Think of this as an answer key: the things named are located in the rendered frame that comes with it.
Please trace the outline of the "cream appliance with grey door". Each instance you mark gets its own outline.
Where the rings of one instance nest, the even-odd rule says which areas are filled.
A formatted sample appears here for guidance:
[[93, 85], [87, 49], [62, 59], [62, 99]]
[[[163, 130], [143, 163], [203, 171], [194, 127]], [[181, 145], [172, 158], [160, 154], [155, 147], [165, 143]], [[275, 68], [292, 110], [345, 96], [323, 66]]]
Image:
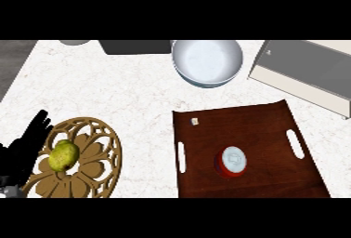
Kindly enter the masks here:
[[265, 40], [249, 77], [351, 118], [351, 40]]

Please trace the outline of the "white round bowl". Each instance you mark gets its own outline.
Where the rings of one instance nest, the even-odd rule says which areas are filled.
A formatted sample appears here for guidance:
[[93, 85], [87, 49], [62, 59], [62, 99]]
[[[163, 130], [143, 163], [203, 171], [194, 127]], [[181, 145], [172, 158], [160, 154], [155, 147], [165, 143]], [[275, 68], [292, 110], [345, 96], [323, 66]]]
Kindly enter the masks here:
[[174, 69], [202, 88], [222, 86], [243, 65], [243, 51], [234, 40], [175, 40], [171, 46]]

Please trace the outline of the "tan carved wooden tray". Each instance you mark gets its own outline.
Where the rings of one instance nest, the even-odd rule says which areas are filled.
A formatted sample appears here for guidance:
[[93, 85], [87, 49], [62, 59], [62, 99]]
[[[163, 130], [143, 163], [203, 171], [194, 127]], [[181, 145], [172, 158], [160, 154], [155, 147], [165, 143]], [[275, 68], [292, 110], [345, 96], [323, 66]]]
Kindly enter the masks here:
[[[75, 166], [65, 172], [48, 167], [48, 154], [60, 139], [79, 148]], [[60, 122], [48, 133], [44, 148], [22, 187], [26, 197], [107, 198], [121, 173], [122, 148], [115, 131], [99, 119], [76, 117]]]

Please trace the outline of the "grey round object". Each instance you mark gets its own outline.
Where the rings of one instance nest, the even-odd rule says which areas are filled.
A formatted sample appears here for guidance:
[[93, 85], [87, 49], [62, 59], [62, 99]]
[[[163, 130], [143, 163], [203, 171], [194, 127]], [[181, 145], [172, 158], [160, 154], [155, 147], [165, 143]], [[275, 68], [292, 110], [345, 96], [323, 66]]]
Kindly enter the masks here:
[[59, 40], [59, 41], [66, 46], [79, 46], [85, 44], [90, 40]]

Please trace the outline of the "dark brown wooden tray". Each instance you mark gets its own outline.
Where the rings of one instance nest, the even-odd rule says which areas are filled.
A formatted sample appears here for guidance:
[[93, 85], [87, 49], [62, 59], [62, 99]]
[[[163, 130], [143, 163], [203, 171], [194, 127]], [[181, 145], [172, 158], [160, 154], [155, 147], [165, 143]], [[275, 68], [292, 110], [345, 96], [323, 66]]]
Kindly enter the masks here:
[[[191, 118], [199, 124], [191, 125]], [[299, 130], [283, 100], [225, 109], [172, 114], [181, 197], [326, 197], [329, 195], [311, 155], [299, 158], [286, 132]], [[219, 150], [236, 146], [246, 157], [239, 177], [224, 178], [214, 168]]]

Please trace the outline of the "dark grey box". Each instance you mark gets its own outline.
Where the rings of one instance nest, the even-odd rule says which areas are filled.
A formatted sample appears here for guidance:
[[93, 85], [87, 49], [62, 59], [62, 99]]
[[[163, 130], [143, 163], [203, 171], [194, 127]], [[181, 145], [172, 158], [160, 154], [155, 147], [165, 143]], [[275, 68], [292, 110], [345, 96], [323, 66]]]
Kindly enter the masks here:
[[100, 40], [107, 55], [168, 54], [168, 40]]

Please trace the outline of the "yellow-green lemon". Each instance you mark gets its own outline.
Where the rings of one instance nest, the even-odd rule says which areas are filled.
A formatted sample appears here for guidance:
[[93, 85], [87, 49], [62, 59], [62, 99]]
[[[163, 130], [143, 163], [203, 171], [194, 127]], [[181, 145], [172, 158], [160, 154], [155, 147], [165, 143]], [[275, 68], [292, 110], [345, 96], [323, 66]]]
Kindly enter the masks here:
[[68, 139], [59, 140], [48, 155], [50, 169], [54, 172], [68, 171], [73, 167], [78, 157], [78, 146]]

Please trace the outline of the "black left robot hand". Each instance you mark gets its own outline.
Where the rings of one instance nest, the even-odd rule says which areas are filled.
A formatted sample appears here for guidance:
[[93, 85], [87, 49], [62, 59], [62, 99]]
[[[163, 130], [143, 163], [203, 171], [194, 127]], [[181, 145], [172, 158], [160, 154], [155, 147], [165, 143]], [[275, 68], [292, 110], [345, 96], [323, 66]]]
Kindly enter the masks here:
[[53, 129], [48, 123], [48, 112], [41, 110], [29, 122], [22, 137], [9, 147], [0, 143], [0, 188], [25, 185], [38, 152], [42, 150], [48, 132]]

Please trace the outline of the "red can with pale lid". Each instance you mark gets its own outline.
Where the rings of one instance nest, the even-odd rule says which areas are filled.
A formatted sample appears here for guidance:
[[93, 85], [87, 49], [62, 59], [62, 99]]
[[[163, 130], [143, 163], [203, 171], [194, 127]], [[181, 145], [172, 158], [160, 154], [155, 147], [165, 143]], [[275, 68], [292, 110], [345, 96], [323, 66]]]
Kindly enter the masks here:
[[246, 170], [246, 157], [236, 146], [224, 147], [214, 158], [214, 168], [225, 179], [239, 177]]

